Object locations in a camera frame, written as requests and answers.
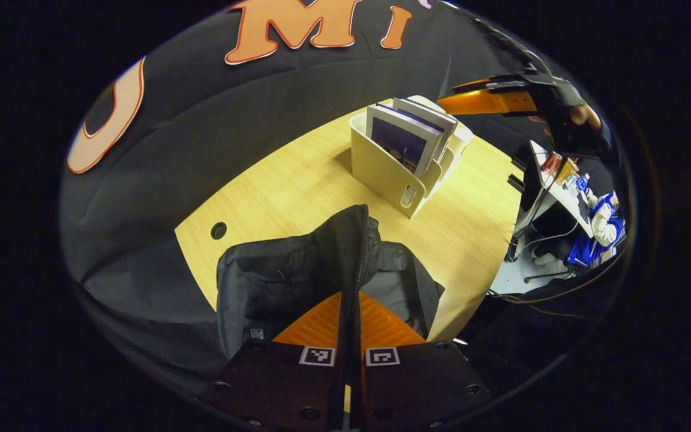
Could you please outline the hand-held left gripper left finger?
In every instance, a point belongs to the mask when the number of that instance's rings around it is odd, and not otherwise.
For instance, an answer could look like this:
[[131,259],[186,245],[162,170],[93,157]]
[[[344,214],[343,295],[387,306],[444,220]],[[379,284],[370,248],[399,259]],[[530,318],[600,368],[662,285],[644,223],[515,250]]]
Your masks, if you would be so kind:
[[270,341],[247,341],[199,395],[201,404],[260,431],[341,429],[342,297],[328,297]]

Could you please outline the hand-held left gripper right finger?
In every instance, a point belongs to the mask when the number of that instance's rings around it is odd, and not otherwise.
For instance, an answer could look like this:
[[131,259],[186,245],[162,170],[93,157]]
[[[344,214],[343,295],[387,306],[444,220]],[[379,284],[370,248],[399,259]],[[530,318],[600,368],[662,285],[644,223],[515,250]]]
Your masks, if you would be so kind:
[[436,431],[493,394],[453,341],[425,341],[397,314],[360,293],[362,431]]

